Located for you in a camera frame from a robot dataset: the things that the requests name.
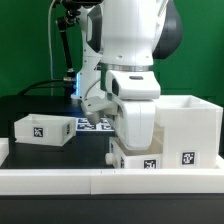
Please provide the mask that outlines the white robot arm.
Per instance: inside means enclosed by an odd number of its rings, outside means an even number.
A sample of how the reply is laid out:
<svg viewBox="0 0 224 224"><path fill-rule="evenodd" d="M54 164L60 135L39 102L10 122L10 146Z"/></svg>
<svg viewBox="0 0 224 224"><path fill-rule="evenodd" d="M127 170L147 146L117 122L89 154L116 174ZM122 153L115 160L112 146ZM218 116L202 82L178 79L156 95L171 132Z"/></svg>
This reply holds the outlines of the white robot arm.
<svg viewBox="0 0 224 224"><path fill-rule="evenodd" d="M78 12L82 110L92 124L106 116L127 149L145 150L161 94L154 61L169 57L182 39L174 0L82 0Z"/></svg>

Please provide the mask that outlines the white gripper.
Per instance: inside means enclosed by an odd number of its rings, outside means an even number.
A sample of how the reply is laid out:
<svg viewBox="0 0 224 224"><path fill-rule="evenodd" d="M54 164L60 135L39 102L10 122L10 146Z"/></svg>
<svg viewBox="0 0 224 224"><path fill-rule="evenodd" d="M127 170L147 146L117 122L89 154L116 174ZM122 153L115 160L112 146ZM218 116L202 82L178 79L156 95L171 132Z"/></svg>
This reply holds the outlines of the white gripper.
<svg viewBox="0 0 224 224"><path fill-rule="evenodd" d="M128 150L146 150L154 130L155 104L153 101L117 99L119 112L115 118L115 132Z"/></svg>

